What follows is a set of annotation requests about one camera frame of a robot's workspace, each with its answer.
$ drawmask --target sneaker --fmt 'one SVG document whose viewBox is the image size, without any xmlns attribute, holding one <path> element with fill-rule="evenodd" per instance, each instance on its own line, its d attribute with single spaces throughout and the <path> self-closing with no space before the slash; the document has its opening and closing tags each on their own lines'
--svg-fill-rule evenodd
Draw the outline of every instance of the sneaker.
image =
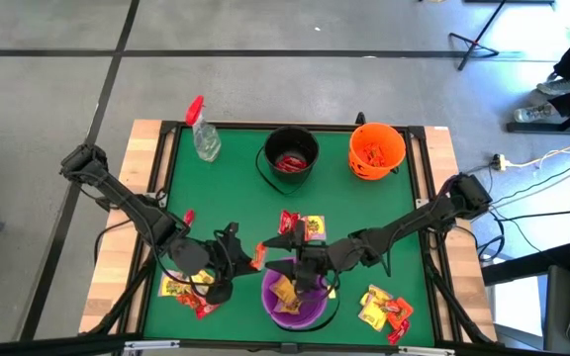
<svg viewBox="0 0 570 356">
<path fill-rule="evenodd" d="M 546 103 L 535 107 L 514 110 L 514 120 L 517 123 L 531 123 L 536 120 L 548 119 L 557 115 L 553 105 Z"/>
<path fill-rule="evenodd" d="M 546 95 L 564 95 L 570 93 L 570 79 L 547 80 L 535 87 Z"/>
</svg>

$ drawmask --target black bucket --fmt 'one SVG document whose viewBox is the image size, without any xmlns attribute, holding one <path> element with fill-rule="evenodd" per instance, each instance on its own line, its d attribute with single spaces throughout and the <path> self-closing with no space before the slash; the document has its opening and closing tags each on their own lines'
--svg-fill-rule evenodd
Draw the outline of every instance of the black bucket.
<svg viewBox="0 0 570 356">
<path fill-rule="evenodd" d="M 267 161 L 272 174 L 279 180 L 286 183 L 299 183 L 302 185 L 312 169 L 314 164 L 318 160 L 318 155 L 320 153 L 320 148 L 316 138 L 307 131 L 305 128 L 297 126 L 287 126 L 273 131 L 265 140 L 263 148 L 261 148 L 265 154 L 265 160 Z M 256 154 L 256 168 L 258 169 L 258 157 L 259 152 Z M 290 156 L 301 161 L 304 161 L 307 166 L 296 172 L 287 172 L 280 170 L 277 167 L 277 162 L 283 159 L 284 156 Z M 274 184 L 272 184 L 260 171 L 258 170 L 263 179 L 272 186 L 274 189 L 283 193 Z"/>
</svg>

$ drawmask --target orange bucket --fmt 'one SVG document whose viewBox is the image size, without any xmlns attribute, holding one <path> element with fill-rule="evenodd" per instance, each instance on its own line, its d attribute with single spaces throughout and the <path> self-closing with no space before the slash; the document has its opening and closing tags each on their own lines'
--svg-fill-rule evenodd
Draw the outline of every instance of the orange bucket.
<svg viewBox="0 0 570 356">
<path fill-rule="evenodd" d="M 348 143 L 348 166 L 366 180 L 384 178 L 405 156 L 404 138 L 386 124 L 364 124 L 353 132 Z"/>
</svg>

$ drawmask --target candy wrapper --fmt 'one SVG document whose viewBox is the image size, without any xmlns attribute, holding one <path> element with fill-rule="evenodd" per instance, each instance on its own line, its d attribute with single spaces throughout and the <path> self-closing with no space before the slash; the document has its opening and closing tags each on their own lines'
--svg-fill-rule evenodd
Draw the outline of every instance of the candy wrapper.
<svg viewBox="0 0 570 356">
<path fill-rule="evenodd" d="M 195 211 L 192 209 L 187 210 L 186 214 L 184 214 L 183 220 L 190 227 L 193 224 L 193 221 L 195 220 Z"/>
<path fill-rule="evenodd" d="M 285 155 L 276 162 L 276 168 L 283 172 L 300 172 L 307 168 L 307 162 L 294 156 Z"/>
<path fill-rule="evenodd" d="M 170 272 L 173 277 L 184 280 L 182 278 L 182 273 L 180 272 Z M 159 291 L 157 291 L 158 297 L 177 297 L 185 293 L 190 293 L 190 286 L 187 284 L 181 284 L 173 281 L 170 277 L 162 274 L 159 282 Z"/>
<path fill-rule="evenodd" d="M 197 296 L 192 293 L 182 294 L 175 298 L 177 302 L 183 304 L 184 306 L 190 307 L 190 309 L 195 310 L 197 307 L 201 306 L 201 301 Z"/>
<path fill-rule="evenodd" d="M 408 329 L 410 327 L 411 327 L 411 324 L 407 319 L 402 321 L 402 324 L 400 325 L 400 327 L 398 329 L 396 329 L 395 331 L 388 334 L 388 336 L 387 336 L 388 342 L 390 342 L 391 345 L 397 345 L 397 343 L 400 341 L 400 339 L 404 335 L 406 335 L 406 333 L 408 332 Z"/>
<path fill-rule="evenodd" d="M 382 306 L 384 302 L 393 300 L 393 296 L 391 296 L 388 292 L 382 290 L 379 287 L 375 287 L 373 285 L 368 286 L 368 292 L 362 296 L 360 299 L 360 305 L 365 306 L 366 302 L 368 301 L 368 296 L 372 296 L 375 299 L 375 303 Z"/>
<path fill-rule="evenodd" d="M 301 301 L 296 300 L 291 305 L 286 305 L 285 303 L 283 303 L 283 301 L 279 300 L 278 303 L 276 304 L 276 307 L 274 307 L 274 311 L 287 312 L 290 314 L 298 315 L 300 313 L 299 309 L 301 307 L 301 303 L 302 303 Z"/>
<path fill-rule="evenodd" d="M 283 234 L 294 229 L 296 226 L 296 222 L 301 218 L 300 213 L 289 213 L 288 211 L 284 210 L 281 212 L 281 220 L 278 226 L 278 233 Z"/>
<path fill-rule="evenodd" d="M 383 167 L 386 165 L 382 148 L 378 143 L 369 143 L 364 146 L 364 154 L 366 155 L 366 163 L 373 167 Z"/>
<path fill-rule="evenodd" d="M 262 242 L 259 242 L 254 249 L 254 258 L 252 258 L 249 265 L 254 267 L 256 270 L 262 270 L 266 254 L 267 247 L 263 246 Z"/>
<path fill-rule="evenodd" d="M 197 319 L 201 320 L 204 316 L 208 315 L 211 312 L 214 312 L 220 305 L 209 305 L 204 304 L 195 309 L 195 314 L 197 315 Z"/>
<path fill-rule="evenodd" d="M 303 217 L 305 222 L 305 241 L 327 240 L 327 233 L 325 230 L 325 217 L 323 216 L 307 216 Z"/>
<path fill-rule="evenodd" d="M 386 314 L 380 310 L 380 308 L 375 304 L 373 297 L 369 296 L 366 305 L 358 315 L 358 317 L 373 326 L 376 331 L 382 331 L 384 324 L 386 323 Z"/>
<path fill-rule="evenodd" d="M 281 302 L 288 306 L 298 301 L 292 282 L 285 276 L 281 276 L 276 283 L 269 286 L 269 290 L 272 291 Z"/>
<path fill-rule="evenodd" d="M 382 312 L 399 312 L 400 306 L 395 301 L 386 301 L 380 306 Z"/>
<path fill-rule="evenodd" d="M 402 322 L 406 320 L 413 313 L 413 307 L 408 304 L 403 298 L 398 298 L 395 301 L 400 308 L 397 312 L 389 312 L 386 314 L 388 322 L 391 323 L 393 329 L 397 330 L 402 325 Z"/>
<path fill-rule="evenodd" d="M 159 282 L 159 291 L 157 292 L 159 297 L 177 297 L 182 294 L 192 293 L 191 286 L 188 284 L 188 278 L 183 273 L 174 271 L 171 271 L 170 273 L 178 280 L 185 281 L 186 284 L 175 282 L 170 279 L 170 277 L 162 274 Z M 213 284 L 215 279 L 209 275 L 208 272 L 201 270 L 198 274 L 193 276 L 193 282 Z M 201 294 L 206 294 L 206 292 L 208 292 L 208 287 L 197 286 L 197 290 Z"/>
</svg>

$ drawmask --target green table surface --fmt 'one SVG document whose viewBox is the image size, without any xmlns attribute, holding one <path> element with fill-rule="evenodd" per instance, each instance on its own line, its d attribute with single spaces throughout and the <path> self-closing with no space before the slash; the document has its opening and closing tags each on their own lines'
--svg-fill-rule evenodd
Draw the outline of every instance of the green table surface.
<svg viewBox="0 0 570 356">
<path fill-rule="evenodd" d="M 252 255 L 254 246 L 277 234 L 282 210 L 325 216 L 327 242 L 345 238 L 361 228 L 382 226 L 414 209 L 410 173 L 406 160 L 399 174 L 379 181 L 355 177 L 347 165 L 349 133 L 315 133 L 320 156 L 304 186 L 290 196 L 269 187 L 254 167 L 254 157 L 268 131 L 219 130 L 222 149 L 213 163 L 202 161 L 193 146 L 190 130 L 182 130 L 177 162 L 167 208 L 182 217 L 195 211 L 191 237 L 213 239 L 213 230 L 238 222 L 237 236 L 243 250 Z M 268 172 L 262 159 L 259 166 Z M 270 249 L 266 260 L 293 256 Z M 174 264 L 163 258 L 164 265 Z M 433 346 L 432 320 L 419 240 L 415 235 L 395 243 L 391 255 L 392 278 L 381 265 L 358 265 L 340 275 L 340 308 L 334 320 L 314 332 L 293 333 L 280 329 L 263 308 L 260 291 L 264 270 L 234 279 L 233 297 L 202 320 L 172 297 L 158 297 L 161 270 L 153 279 L 144 324 L 146 338 L 178 338 L 227 341 L 309 342 L 351 345 L 388 345 L 391 326 L 381 332 L 360 320 L 359 300 L 370 284 L 403 297 L 415 309 L 411 329 L 400 344 Z M 317 323 L 334 311 L 330 300 Z"/>
</svg>

